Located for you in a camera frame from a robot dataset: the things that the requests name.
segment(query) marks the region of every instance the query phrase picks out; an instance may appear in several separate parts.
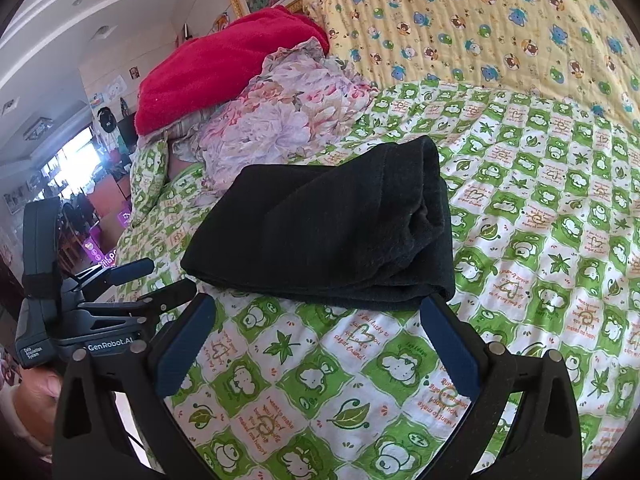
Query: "window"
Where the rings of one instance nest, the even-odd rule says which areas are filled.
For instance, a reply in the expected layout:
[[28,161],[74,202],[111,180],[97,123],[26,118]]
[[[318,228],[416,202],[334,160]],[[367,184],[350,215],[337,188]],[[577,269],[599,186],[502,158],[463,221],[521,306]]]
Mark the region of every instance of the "window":
[[92,144],[92,133],[85,128],[66,143],[61,150],[42,168],[42,174],[50,178],[49,184],[68,186],[60,192],[63,198],[78,193],[91,181],[95,167],[100,164],[100,157]]

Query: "black towel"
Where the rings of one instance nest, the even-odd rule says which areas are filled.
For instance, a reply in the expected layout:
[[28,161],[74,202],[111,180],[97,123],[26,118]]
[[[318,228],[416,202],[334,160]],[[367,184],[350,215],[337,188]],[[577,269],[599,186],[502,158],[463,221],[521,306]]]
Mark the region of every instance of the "black towel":
[[241,171],[181,261],[215,286],[373,310],[455,293],[447,188],[429,137],[341,166]]

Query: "pink floral blanket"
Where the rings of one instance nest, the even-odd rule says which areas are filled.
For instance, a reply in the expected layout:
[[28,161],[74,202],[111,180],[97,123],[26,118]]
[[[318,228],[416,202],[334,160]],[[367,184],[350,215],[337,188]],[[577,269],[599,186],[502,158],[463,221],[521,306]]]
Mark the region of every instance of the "pink floral blanket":
[[346,136],[377,94],[351,62],[325,57],[316,38],[278,49],[202,130],[209,190],[227,190],[250,164],[315,155]]

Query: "red fleece cloth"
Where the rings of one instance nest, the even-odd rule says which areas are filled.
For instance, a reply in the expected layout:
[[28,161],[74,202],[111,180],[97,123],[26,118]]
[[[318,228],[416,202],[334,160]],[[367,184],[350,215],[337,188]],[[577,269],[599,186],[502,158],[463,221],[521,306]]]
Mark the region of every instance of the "red fleece cloth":
[[329,42],[319,25],[277,6],[239,18],[210,36],[187,41],[140,83],[138,135],[238,97],[249,80],[262,71],[266,56],[312,36],[318,38],[326,54]]

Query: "pillow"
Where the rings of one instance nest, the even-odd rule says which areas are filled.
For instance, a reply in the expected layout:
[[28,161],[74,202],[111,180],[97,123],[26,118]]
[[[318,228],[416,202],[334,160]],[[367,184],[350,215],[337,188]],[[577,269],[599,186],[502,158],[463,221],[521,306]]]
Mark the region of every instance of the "pillow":
[[136,159],[131,167],[131,203],[130,224],[135,227],[158,203],[162,186],[166,178],[168,141],[158,140],[138,148]]

